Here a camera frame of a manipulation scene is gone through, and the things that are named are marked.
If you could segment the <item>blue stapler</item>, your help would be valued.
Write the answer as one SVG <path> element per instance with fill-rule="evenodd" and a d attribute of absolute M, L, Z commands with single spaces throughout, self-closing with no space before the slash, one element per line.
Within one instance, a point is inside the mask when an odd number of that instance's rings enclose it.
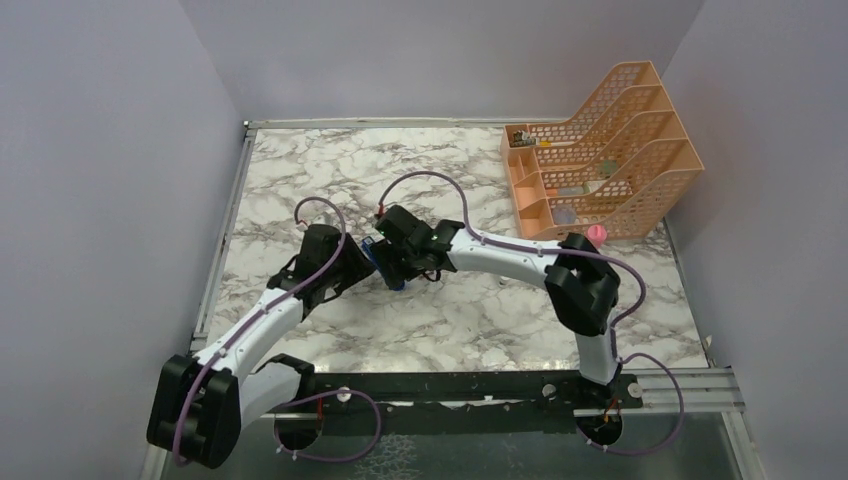
<path fill-rule="evenodd" d="M 363 252 L 374 264 L 385 285 L 392 291 L 402 291 L 406 280 L 397 271 L 393 263 L 393 247 L 386 239 L 375 240 L 371 236 L 361 241 Z"/>

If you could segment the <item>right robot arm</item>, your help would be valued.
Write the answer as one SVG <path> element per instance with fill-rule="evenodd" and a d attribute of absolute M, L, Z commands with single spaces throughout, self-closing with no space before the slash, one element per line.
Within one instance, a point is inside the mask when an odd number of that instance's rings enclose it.
<path fill-rule="evenodd" d="M 444 272 L 486 273 L 544 289 L 558 321 L 576 339 L 579 398 L 600 407 L 616 395 L 620 368 L 609 316 L 620 277 L 585 236 L 534 242 L 475 234 L 453 220 L 431 227 L 399 205 L 377 214 L 375 228 L 381 240 L 364 247 L 392 290 L 418 277 L 436 281 Z"/>

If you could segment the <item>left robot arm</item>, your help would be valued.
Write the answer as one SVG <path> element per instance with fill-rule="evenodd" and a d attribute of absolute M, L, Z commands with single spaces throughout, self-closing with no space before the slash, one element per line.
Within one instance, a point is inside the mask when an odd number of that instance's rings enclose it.
<path fill-rule="evenodd" d="M 183 461 L 215 469 L 242 430 L 284 404 L 313 401 L 312 364 L 264 355 L 319 305 L 375 270 L 352 236 L 326 224 L 307 227 L 299 252 L 272 275 L 237 324 L 194 355 L 174 355 L 160 372 L 146 440 Z"/>

